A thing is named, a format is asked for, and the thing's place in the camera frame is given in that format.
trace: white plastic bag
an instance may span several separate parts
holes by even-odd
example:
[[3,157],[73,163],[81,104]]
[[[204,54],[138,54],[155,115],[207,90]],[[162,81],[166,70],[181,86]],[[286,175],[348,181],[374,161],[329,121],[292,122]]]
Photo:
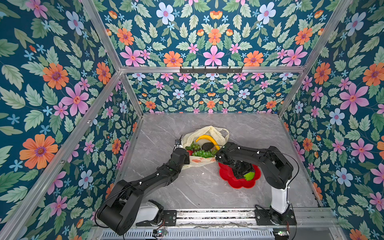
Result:
[[[227,132],[227,135],[224,137],[220,132],[225,131]],[[215,141],[217,142],[218,145],[224,145],[227,143],[228,138],[229,138],[229,131],[226,130],[225,128],[220,128],[220,127],[213,127],[213,126],[207,126],[203,127],[199,130],[196,130],[192,133],[186,134],[181,140],[183,143],[183,148],[190,146],[192,142],[196,142],[196,139],[200,137],[201,135],[209,135]],[[200,141],[197,142],[198,145],[202,146],[204,143],[209,142],[206,139],[201,139]],[[189,161],[190,164],[184,165],[182,169],[187,169],[190,167],[199,167],[206,165],[208,163],[215,162],[215,158],[204,158],[204,157],[195,157],[195,156],[189,156]]]

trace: red plate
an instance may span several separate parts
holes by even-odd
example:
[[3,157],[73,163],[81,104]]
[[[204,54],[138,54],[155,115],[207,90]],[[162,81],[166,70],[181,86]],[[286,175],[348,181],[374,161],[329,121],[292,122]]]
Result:
[[240,189],[242,187],[253,188],[256,184],[256,181],[259,180],[262,176],[260,169],[256,165],[253,165],[253,168],[255,169],[255,176],[251,181],[247,181],[245,179],[236,179],[236,177],[233,175],[232,169],[229,166],[221,163],[218,163],[218,165],[220,167],[220,177],[227,181],[229,185],[235,189]]

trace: banana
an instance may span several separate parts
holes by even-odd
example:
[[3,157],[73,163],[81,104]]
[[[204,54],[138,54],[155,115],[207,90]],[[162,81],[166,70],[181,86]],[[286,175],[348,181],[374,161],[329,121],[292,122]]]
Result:
[[201,140],[201,139],[205,139],[205,140],[210,141],[211,143],[213,143],[213,144],[215,145],[215,147],[216,147],[217,150],[220,150],[220,147],[217,145],[217,142],[215,141],[215,139],[213,139],[213,137],[211,137],[211,136],[209,136],[209,135],[202,135],[202,136],[200,136],[200,137],[198,137],[198,138],[196,139],[196,142],[198,142],[198,141]]

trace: aluminum frame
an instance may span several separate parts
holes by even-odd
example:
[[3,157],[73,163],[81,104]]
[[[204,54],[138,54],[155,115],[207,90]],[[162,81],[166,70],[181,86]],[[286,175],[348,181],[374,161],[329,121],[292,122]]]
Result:
[[289,91],[287,97],[285,98],[283,105],[279,109],[279,112],[278,112],[279,117],[283,117],[283,114],[285,113],[289,104],[291,104],[291,102],[292,102],[293,98],[295,97],[297,91],[299,90],[302,82],[304,81],[305,77],[307,77],[312,66],[315,64],[321,51],[323,50],[323,48],[327,44],[333,31],[336,29],[337,25],[339,24],[341,18],[343,17],[345,12],[347,11],[350,4],[351,4],[351,0],[340,0],[339,3],[337,4],[335,11],[332,13],[327,24],[325,25],[323,33],[319,37],[318,42],[316,43],[315,47],[311,51],[311,54],[309,55],[307,61],[304,64],[304,72],[298,76],[295,83],[291,87],[291,90]]
[[15,213],[10,217],[10,219],[1,229],[1,240],[16,239],[19,231],[25,226],[30,216],[32,216],[34,213],[42,198],[47,193],[48,188],[56,179],[57,175],[63,168],[67,159],[72,154],[78,142],[84,136],[86,130],[89,127],[89,123],[96,117],[100,108],[104,105],[105,101],[109,97],[110,92],[115,88],[120,78],[121,73],[117,72],[111,77],[107,85],[105,85],[99,96],[93,102],[88,111],[84,114],[79,124],[65,140],[62,147],[59,149],[55,157],[37,179],[33,187],[28,191],[20,207],[15,211]]

